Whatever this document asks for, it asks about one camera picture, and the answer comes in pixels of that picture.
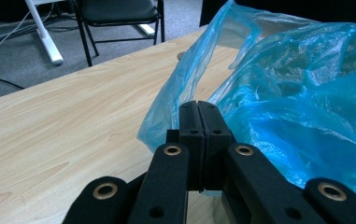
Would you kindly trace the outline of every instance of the chair leg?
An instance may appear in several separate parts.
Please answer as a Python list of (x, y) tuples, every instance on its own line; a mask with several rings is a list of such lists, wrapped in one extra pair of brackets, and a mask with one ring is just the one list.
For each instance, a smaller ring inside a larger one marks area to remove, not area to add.
[(98, 48), (95, 45), (95, 41), (93, 41), (93, 34), (91, 33), (90, 27), (86, 23), (84, 23), (84, 28), (87, 31), (88, 37), (90, 38), (91, 44), (93, 45), (93, 51), (95, 51), (95, 55), (99, 56)]
[(161, 20), (161, 43), (165, 42), (164, 0), (158, 0), (157, 6)]
[(156, 44), (157, 44), (158, 23), (159, 23), (159, 20), (157, 20), (157, 21), (155, 22), (155, 27), (154, 27), (154, 42), (153, 42), (153, 45), (156, 45)]
[(82, 46), (84, 47), (85, 57), (87, 58), (88, 66), (91, 67), (93, 66), (93, 62), (91, 60), (90, 51), (88, 50), (87, 38), (84, 33), (84, 28), (82, 27), (82, 18), (77, 3), (75, 3), (75, 13), (76, 13), (76, 20), (78, 22), (79, 35), (81, 37)]

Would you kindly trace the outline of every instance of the white table leg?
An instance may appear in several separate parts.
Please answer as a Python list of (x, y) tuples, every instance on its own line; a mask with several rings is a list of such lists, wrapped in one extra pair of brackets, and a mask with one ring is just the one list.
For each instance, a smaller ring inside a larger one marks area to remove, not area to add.
[(64, 62), (59, 50), (56, 48), (55, 44), (53, 43), (49, 32), (44, 27), (40, 16), (38, 15), (37, 9), (35, 4), (32, 0), (25, 0), (26, 5), (29, 7), (30, 13), (35, 20), (37, 25), (37, 33), (40, 36), (41, 42), (43, 42), (44, 48), (46, 48), (47, 53), (54, 65), (61, 65)]

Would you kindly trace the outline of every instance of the screw hole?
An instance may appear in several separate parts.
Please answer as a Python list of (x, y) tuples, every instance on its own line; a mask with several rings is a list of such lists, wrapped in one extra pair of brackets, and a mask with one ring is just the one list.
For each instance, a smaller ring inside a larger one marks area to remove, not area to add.
[(153, 218), (160, 218), (164, 216), (164, 210), (160, 206), (155, 206), (149, 210), (149, 215)]
[(93, 197), (97, 200), (109, 199), (117, 193), (117, 190), (117, 185), (113, 183), (101, 184), (93, 190)]
[(334, 201), (343, 202), (347, 199), (347, 194), (343, 190), (331, 184), (320, 183), (318, 190), (323, 196)]
[(243, 156), (251, 156), (253, 154), (253, 149), (250, 147), (238, 146), (235, 151)]
[(292, 208), (292, 207), (287, 207), (285, 208), (285, 214), (288, 217), (291, 217), (296, 220), (300, 220), (302, 218), (302, 215), (299, 210)]
[(164, 153), (168, 156), (176, 156), (180, 154), (180, 152), (181, 152), (180, 147), (166, 147), (164, 149)]

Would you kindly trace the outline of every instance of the dark background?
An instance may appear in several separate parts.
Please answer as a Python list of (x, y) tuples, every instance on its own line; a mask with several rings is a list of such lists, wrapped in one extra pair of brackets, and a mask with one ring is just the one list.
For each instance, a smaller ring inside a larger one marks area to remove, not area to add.
[[(239, 5), (314, 21), (356, 22), (356, 0), (235, 0)], [(226, 0), (204, 0), (201, 25), (208, 24)]]

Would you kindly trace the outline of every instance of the light wood grain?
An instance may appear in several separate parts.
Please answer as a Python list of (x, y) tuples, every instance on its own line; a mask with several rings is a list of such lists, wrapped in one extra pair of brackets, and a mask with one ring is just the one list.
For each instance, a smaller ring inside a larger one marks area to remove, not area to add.
[[(138, 128), (178, 53), (200, 35), (171, 40), (0, 98), (0, 223), (61, 223), (95, 178), (130, 181), (151, 152)], [(235, 49), (218, 48), (196, 100), (230, 75)], [(212, 223), (211, 198), (191, 193), (188, 223)]]

